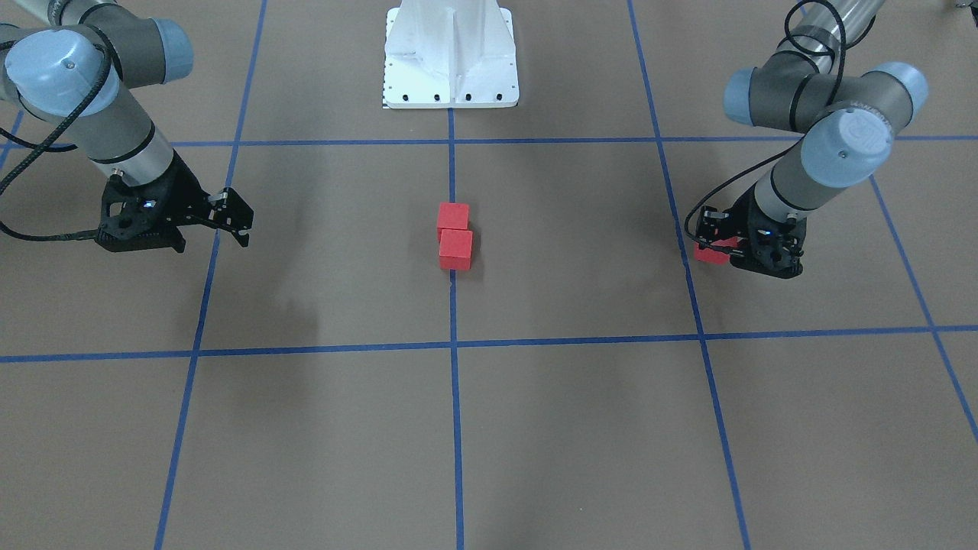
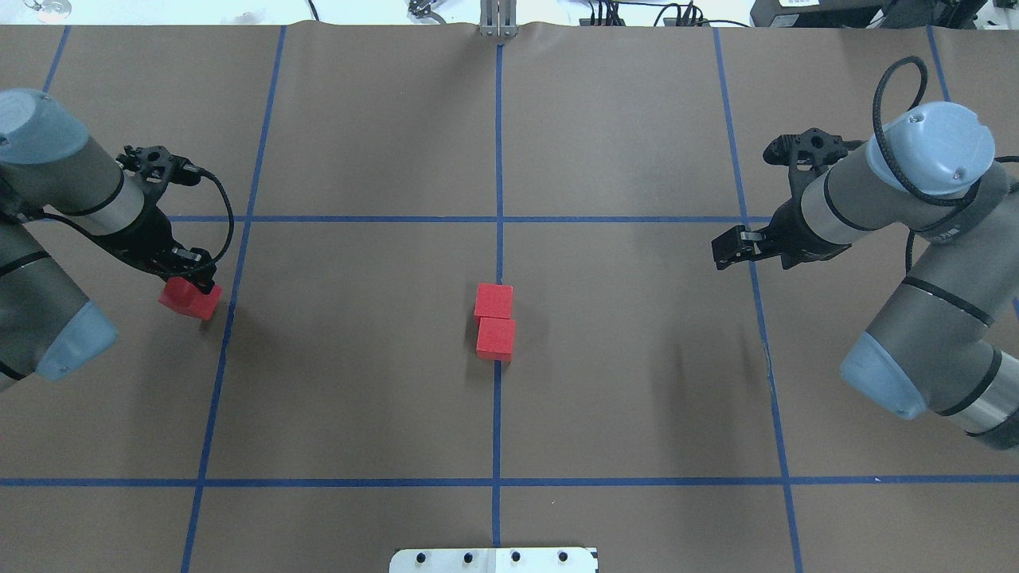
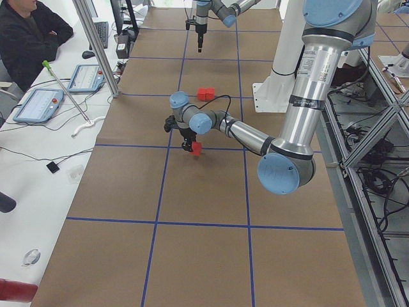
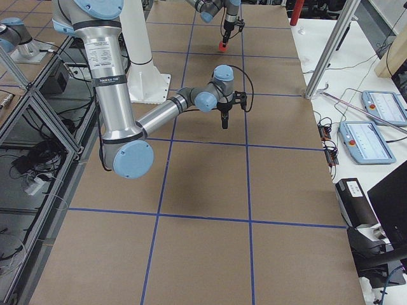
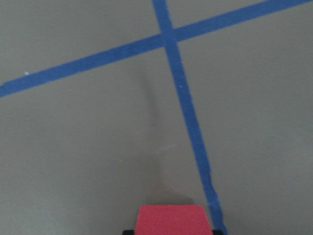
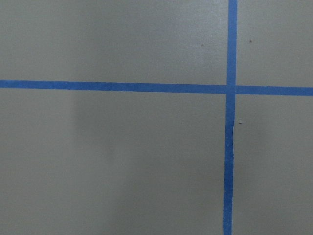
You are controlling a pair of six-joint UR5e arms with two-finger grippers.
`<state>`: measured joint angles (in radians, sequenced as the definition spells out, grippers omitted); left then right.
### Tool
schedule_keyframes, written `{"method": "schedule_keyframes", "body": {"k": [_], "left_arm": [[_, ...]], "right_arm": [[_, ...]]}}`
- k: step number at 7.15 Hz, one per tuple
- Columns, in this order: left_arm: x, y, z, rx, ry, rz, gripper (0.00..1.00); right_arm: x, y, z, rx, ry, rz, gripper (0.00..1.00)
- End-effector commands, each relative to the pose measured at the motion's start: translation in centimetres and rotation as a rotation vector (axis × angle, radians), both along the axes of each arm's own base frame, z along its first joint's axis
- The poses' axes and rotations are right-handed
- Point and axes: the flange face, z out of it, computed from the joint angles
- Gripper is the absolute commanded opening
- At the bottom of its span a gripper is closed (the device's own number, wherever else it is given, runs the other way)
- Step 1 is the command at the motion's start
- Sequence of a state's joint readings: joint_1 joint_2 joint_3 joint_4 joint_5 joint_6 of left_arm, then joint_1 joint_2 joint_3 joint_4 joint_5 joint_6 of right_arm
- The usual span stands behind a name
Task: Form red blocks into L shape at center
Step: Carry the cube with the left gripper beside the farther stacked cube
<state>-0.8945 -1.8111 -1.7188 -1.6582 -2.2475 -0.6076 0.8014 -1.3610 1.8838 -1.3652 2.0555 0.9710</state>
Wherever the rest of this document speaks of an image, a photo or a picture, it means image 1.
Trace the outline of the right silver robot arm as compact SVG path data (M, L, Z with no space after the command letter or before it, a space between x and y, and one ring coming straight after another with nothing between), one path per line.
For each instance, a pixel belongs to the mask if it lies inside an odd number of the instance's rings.
M141 18L115 1L24 1L21 7L47 25L2 25L2 100L53 130L39 143L11 137L28 155L2 178L2 188L42 154L74 150L107 182L92 230L28 235L3 225L2 232L21 241L94 241L112 253L182 253L180 229L200 225L247 247L254 210L231 188L203 190L133 95L192 72L193 45L184 28Z

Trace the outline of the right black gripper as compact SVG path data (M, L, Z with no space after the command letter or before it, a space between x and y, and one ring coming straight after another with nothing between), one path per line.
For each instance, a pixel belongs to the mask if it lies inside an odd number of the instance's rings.
M209 197L180 154L160 177L144 186L144 198L155 201L149 210L151 229L202 224L228 232L242 248L249 246L248 231L254 226L254 210L233 188Z

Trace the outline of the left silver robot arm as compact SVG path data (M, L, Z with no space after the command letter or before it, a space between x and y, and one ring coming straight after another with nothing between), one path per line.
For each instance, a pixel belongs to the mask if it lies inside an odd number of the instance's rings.
M850 50L873 27L880 1L803 1L785 17L785 35L762 66L730 77L724 114L751 128L785 130L797 142L758 167L762 176L730 208L705 199L688 213L696 251L755 260L772 269L796 264L807 221L891 156L895 137L918 118L930 95L922 70L883 63L846 76Z

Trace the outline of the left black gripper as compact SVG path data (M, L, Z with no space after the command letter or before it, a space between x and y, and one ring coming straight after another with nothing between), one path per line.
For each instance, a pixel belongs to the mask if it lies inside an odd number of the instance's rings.
M711 206L700 209L700 241L694 257L744 257L741 239L748 239L753 225L751 212L756 208L755 188L749 188L730 208L718 210Z

